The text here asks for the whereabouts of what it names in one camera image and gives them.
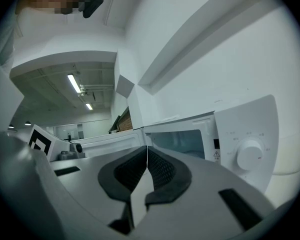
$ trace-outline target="exposed ceiling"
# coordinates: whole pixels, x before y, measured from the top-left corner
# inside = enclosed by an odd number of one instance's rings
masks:
[[[87,103],[91,104],[94,110],[110,108],[113,87],[84,92],[78,96],[67,75],[73,74],[78,85],[113,86],[114,66],[111,62],[67,63],[40,68],[12,78],[24,95],[14,117],[82,108],[86,107]]]
[[[21,11],[17,17],[15,38],[37,33],[45,26],[64,26],[84,22],[98,25],[106,25],[119,29],[125,29],[127,22],[138,5],[139,0],[104,0],[103,4],[88,19],[84,19],[82,13],[76,10],[72,14],[49,14],[31,8]]]

